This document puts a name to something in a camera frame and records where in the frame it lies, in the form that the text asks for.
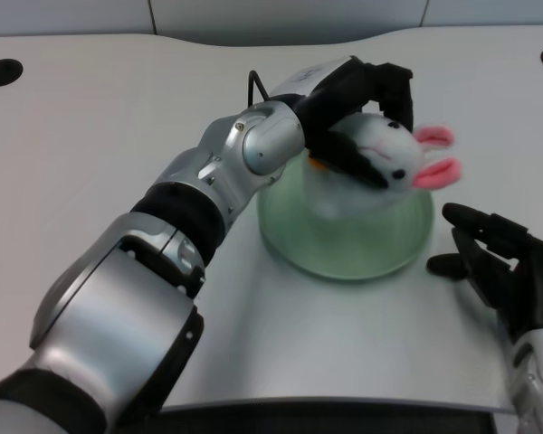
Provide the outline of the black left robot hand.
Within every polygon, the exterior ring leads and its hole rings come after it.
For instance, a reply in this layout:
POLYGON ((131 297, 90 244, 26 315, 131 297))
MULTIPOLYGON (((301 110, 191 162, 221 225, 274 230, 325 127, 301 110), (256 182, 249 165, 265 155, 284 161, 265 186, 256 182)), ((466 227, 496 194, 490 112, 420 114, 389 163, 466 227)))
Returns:
POLYGON ((312 86, 282 91, 270 97, 287 104, 297 115, 310 156, 362 184, 384 190, 388 181, 370 159, 359 154, 359 145, 332 128, 357 114, 370 101, 379 104, 385 116, 403 127, 412 128, 414 112, 410 80, 413 73, 392 63, 374 65, 351 56, 342 65, 312 86))

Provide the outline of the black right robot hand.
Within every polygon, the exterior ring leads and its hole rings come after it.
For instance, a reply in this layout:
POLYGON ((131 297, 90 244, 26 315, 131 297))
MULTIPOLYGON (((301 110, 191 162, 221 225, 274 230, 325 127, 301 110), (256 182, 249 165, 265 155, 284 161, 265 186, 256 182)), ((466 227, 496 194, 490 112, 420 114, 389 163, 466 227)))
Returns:
POLYGON ((429 258, 428 271, 469 281, 499 314, 512 342, 543 329, 543 241, 498 214, 462 204, 445 204, 442 215, 452 225, 457 251, 429 258))

